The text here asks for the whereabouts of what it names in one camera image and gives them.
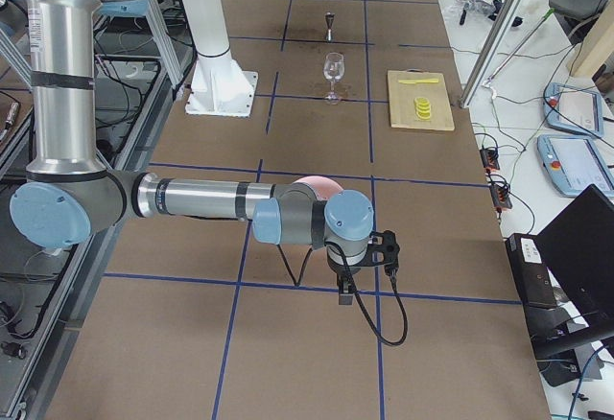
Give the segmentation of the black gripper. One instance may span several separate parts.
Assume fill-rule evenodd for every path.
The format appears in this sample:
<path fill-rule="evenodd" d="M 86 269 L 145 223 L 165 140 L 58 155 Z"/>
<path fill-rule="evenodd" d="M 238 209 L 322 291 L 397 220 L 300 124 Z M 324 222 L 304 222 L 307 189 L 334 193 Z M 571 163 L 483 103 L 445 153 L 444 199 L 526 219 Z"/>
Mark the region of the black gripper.
<path fill-rule="evenodd" d="M 351 305 L 353 302 L 355 287 L 350 285 L 350 275 L 358 273 L 361 266 L 348 266 L 346 267 L 342 263 L 342 257 L 340 254 L 335 254 L 333 251 L 327 252 L 327 262 L 329 267 L 337 275 L 337 286 L 339 293 L 340 305 Z"/>

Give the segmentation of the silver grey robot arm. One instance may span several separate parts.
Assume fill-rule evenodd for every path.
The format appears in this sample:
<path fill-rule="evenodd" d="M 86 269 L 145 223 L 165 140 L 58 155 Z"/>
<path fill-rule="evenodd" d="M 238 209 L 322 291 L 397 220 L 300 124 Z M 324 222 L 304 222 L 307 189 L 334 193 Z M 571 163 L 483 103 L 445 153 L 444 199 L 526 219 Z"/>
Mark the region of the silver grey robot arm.
<path fill-rule="evenodd" d="M 353 276 L 374 265 L 376 249 L 373 209 L 362 193 L 319 176 L 289 185 L 160 178 L 112 171 L 98 158 L 93 16 L 141 16 L 150 0 L 25 1 L 36 155 L 10 202 L 25 237 L 60 248 L 157 214 L 249 221 L 262 243 L 324 249 L 340 301 L 356 295 Z"/>

